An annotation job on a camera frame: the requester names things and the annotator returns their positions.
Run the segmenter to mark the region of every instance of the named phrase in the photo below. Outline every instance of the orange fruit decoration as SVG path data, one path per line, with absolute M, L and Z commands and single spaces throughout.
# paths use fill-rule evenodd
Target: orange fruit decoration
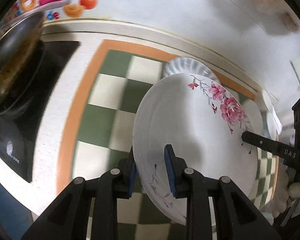
M 65 5 L 62 8 L 63 8 L 63 11 L 65 12 L 65 14 L 71 18 L 79 18 L 82 15 L 83 10 L 85 9 L 84 6 L 77 5 L 74 3 Z
M 87 10 L 95 8 L 98 4 L 98 0 L 80 0 L 80 5 L 85 6 Z

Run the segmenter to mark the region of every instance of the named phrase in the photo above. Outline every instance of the black stovetop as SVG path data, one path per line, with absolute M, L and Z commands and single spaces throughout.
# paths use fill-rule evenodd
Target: black stovetop
M 63 68 L 79 46 L 78 41 L 43 44 L 42 61 L 31 83 L 18 101 L 0 114 L 0 158 L 27 182 L 32 181 L 34 147 L 43 112 Z

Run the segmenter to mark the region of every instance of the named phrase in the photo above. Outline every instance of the green checkered floor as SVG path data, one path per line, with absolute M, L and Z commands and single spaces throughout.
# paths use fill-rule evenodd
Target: green checkered floor
M 82 116 L 73 178 L 100 177 L 128 156 L 138 106 L 150 87 L 160 80 L 164 64 L 157 59 L 127 52 L 108 52 Z M 236 96 L 240 101 L 246 99 L 240 93 Z M 260 154 L 258 178 L 261 176 L 261 179 L 256 180 L 255 196 L 251 198 L 259 205 L 269 197 L 269 184 L 273 183 L 274 176 L 267 175 L 272 171 L 271 161 L 272 158 Z M 185 226 L 174 223 L 156 208 L 139 178 L 134 190 L 131 199 L 118 199 L 120 240 L 184 239 Z

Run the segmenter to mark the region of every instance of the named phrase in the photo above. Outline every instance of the pink flower pattern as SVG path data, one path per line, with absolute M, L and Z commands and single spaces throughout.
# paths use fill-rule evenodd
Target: pink flower pattern
M 223 104 L 220 105 L 220 110 L 222 118 L 231 126 L 244 119 L 244 111 L 234 97 L 224 98 Z
M 219 84 L 211 83 L 210 86 L 203 83 L 203 80 L 199 80 L 195 76 L 191 75 L 194 79 L 191 84 L 188 86 L 191 90 L 200 86 L 200 90 L 208 97 L 208 104 L 211 106 L 213 112 L 216 114 L 218 108 L 213 104 L 212 101 L 221 101 L 219 109 L 221 110 L 222 118 L 227 121 L 229 130 L 231 134 L 233 133 L 233 129 L 231 126 L 235 126 L 237 123 L 240 123 L 240 128 L 242 126 L 242 122 L 249 122 L 247 121 L 247 116 L 245 112 L 239 105 L 239 103 L 235 100 L 234 97 L 227 97 L 226 90 Z
M 211 84 L 211 87 L 208 89 L 208 91 L 212 94 L 213 100 L 222 100 L 224 97 L 224 94 L 226 93 L 226 90 L 218 85 L 218 84 Z
M 191 87 L 191 90 L 194 90 L 194 88 L 199 85 L 195 81 L 193 81 L 193 83 L 189 84 L 188 86 Z

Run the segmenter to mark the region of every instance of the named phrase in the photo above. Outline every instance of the stove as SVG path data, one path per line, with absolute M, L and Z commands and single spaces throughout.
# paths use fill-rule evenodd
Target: stove
M 40 41 L 0 105 L 0 158 L 29 183 L 43 112 L 61 72 L 78 46 L 78 41 Z

